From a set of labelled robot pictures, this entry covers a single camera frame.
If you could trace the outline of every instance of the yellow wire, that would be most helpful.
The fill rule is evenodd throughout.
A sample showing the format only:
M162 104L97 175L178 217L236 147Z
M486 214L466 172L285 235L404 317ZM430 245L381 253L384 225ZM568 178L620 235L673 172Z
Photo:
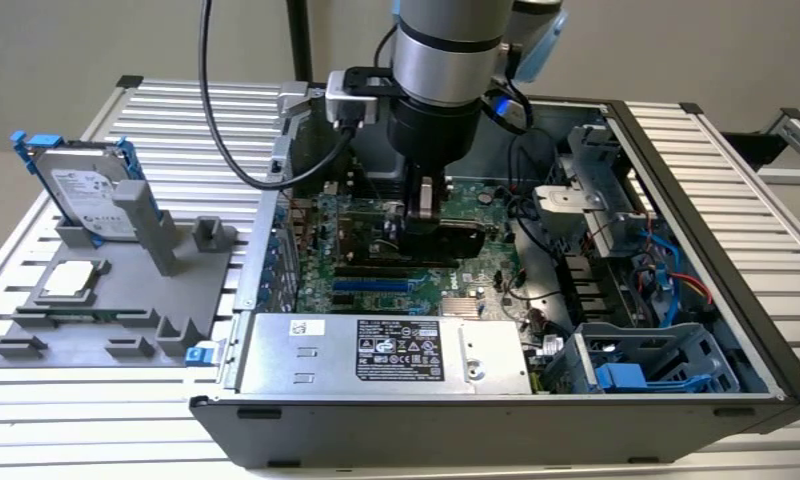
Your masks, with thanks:
M699 293L699 296L700 296L700 297L705 298L705 293L704 293L704 292L700 290L700 288L699 288L696 285L693 285L693 284L692 284L692 283L691 283L688 280L685 280L684 278L680 278L679 280L681 280L681 283L684 283L684 284L685 284L685 285L687 285L687 286L691 288L691 290L693 290L696 293Z

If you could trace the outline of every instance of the hard drive label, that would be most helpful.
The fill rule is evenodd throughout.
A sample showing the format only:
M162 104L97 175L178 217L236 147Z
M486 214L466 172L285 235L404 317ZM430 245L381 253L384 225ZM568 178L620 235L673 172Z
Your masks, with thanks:
M133 225L127 214L111 203L114 187L109 179L85 170L53 169L50 174L82 226L103 238L130 235Z
M438 322L358 320L356 376L368 382L442 382Z

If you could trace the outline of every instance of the power supply label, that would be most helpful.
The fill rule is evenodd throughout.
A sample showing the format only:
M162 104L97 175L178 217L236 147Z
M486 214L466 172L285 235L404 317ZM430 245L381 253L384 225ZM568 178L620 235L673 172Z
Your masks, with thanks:
M368 382L442 382L438 322L358 320L356 376Z

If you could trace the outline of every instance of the red cable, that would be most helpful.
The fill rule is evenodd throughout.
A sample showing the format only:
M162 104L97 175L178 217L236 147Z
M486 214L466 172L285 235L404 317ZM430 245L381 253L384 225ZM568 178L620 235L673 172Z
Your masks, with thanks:
M705 292L705 300L708 302L708 305L711 305L711 292L708 291L708 287L705 286L705 284L703 282L700 282L696 278L693 278L689 275L685 275L684 273L675 273L675 272L669 272L668 275L671 277L676 277L680 278L681 280L687 280L688 282L691 282L693 285L696 285L699 287L699 289Z

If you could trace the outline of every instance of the white label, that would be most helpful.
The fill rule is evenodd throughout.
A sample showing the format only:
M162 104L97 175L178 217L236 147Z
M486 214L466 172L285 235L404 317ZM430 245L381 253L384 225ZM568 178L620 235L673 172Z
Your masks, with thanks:
M290 320L290 336L325 335L324 320Z
M126 213L111 203L113 185L97 172L50 170L63 202L82 226L103 238L136 238Z

